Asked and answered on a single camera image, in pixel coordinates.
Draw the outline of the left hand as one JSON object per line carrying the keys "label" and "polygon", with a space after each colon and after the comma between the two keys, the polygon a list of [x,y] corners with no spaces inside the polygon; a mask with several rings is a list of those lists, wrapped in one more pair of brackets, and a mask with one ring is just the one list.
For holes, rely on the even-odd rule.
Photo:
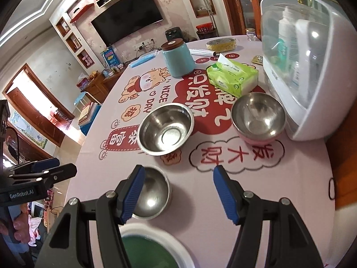
{"label": "left hand", "polygon": [[[30,241],[29,224],[28,224],[28,207],[26,203],[18,206],[20,214],[12,220],[12,226],[15,229],[14,238],[22,244],[28,244]],[[4,236],[8,235],[8,221],[1,221],[1,249],[5,248],[6,244]]]}

